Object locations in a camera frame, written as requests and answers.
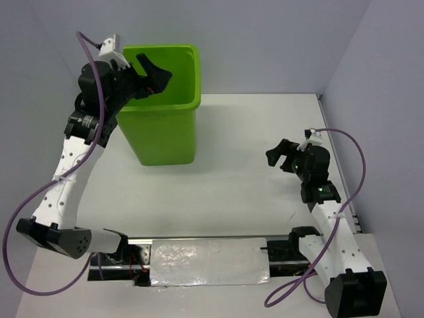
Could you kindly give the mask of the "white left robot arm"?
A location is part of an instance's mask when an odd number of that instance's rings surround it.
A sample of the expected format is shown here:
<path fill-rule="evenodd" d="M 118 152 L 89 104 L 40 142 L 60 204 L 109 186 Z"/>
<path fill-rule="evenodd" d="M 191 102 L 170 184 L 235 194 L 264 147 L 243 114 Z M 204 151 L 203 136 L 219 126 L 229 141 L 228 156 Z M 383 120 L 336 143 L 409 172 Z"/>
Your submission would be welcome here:
<path fill-rule="evenodd" d="M 75 110 L 64 130 L 60 161 L 42 202 L 16 230 L 35 245 L 78 259 L 86 252 L 106 254 L 115 264 L 126 262 L 135 246 L 127 235 L 77 227 L 78 206 L 87 181 L 117 126 L 118 112 L 131 99 L 162 93 L 172 73 L 154 65 L 145 54 L 136 59 L 144 74 L 131 64 L 96 61 L 81 69 Z"/>

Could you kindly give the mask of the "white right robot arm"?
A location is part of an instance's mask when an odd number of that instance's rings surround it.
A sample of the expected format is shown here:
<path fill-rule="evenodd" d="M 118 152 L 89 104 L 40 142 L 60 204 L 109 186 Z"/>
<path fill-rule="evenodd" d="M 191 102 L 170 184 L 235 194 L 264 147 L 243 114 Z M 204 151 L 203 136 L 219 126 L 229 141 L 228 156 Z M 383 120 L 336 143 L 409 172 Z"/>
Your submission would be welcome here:
<path fill-rule="evenodd" d="M 318 224 L 291 230 L 289 254 L 308 259 L 325 286 L 324 301 L 331 317 L 377 316 L 387 279 L 373 269 L 345 219 L 341 197 L 329 179 L 329 151 L 312 142 L 302 146 L 283 139 L 266 151 L 269 166 L 275 166 L 281 156 L 286 158 L 281 170 L 300 179 L 302 202 Z"/>

